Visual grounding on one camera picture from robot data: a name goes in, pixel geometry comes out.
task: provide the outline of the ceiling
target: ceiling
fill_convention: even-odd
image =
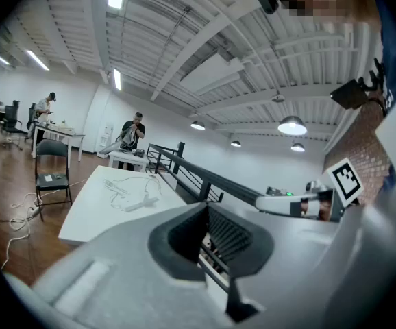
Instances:
[[[0,37],[14,66],[28,66],[31,49],[45,64],[94,71],[109,84],[118,69],[149,101],[169,100],[215,130],[282,136],[278,123],[297,115],[303,137],[320,141],[349,120],[330,91],[367,76],[379,48],[366,24],[315,23],[283,9],[270,16],[257,0],[124,0],[120,10],[107,0],[25,0]],[[180,85],[218,51],[242,62],[239,77],[202,95]]]

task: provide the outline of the pendant light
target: pendant light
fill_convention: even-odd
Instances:
[[[235,140],[232,141],[232,143],[230,144],[231,146],[235,146],[235,147],[241,147],[242,145],[240,144],[239,140]]]
[[[295,143],[291,146],[291,150],[296,152],[305,152],[305,147],[300,143]]]
[[[308,131],[303,121],[297,116],[285,117],[277,128],[287,135],[303,135]]]
[[[190,126],[194,129],[198,129],[198,130],[205,130],[205,128],[206,128],[204,123],[201,121],[193,121],[193,123]]]

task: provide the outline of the ceiling pipe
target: ceiling pipe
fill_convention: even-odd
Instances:
[[[184,17],[191,11],[192,9],[189,6],[186,6],[183,10],[182,15],[180,16],[180,18],[178,19],[177,23],[175,24],[174,28],[172,29],[172,32],[169,34],[168,38],[166,39],[166,41],[164,42],[163,45],[163,49],[160,52],[160,55],[158,56],[157,62],[156,62],[156,66],[154,67],[152,73],[151,73],[151,77],[149,78],[149,81],[147,82],[147,89],[151,86],[151,82],[154,79],[154,75],[156,74],[158,65],[160,64],[160,61],[162,59],[163,53],[166,50],[169,42],[171,41],[175,31],[177,30],[177,28],[180,26],[181,22],[183,21]]]

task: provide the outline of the black folding chair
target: black folding chair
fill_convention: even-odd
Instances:
[[[38,174],[38,157],[41,156],[59,156],[66,158],[66,173],[41,173]],[[70,192],[69,183],[69,160],[67,159],[67,146],[61,141],[43,139],[40,144],[36,147],[35,156],[35,181],[36,181],[36,195],[38,201],[38,207],[40,208],[40,217],[42,218],[42,207],[46,205],[64,204],[66,202],[73,203],[72,195]],[[49,202],[48,204],[40,203],[41,191],[52,191],[52,190],[65,190],[66,198],[69,200],[61,202]]]
[[[17,123],[20,123],[20,129],[16,127]],[[15,144],[20,150],[23,148],[20,147],[20,137],[21,134],[24,134],[24,131],[21,130],[22,123],[16,117],[16,109],[14,106],[5,106],[5,118],[3,119],[3,127],[1,128],[2,132],[6,132],[5,141],[1,144],[6,146],[6,144],[15,144],[12,140],[8,140],[11,138],[13,134],[19,134],[18,136],[18,144]]]

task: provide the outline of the man in black shirt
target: man in black shirt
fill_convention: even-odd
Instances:
[[[125,124],[122,127],[122,132],[121,132],[122,138],[125,136],[125,133],[130,127],[131,127],[132,136],[134,137],[134,143],[129,145],[127,149],[130,150],[137,149],[138,139],[139,138],[143,139],[145,137],[145,126],[141,123],[142,118],[143,115],[140,112],[137,112],[134,115],[133,120],[125,122]],[[119,162],[118,168],[123,169],[123,162]],[[134,170],[134,165],[128,164],[128,171],[133,171],[133,170]]]

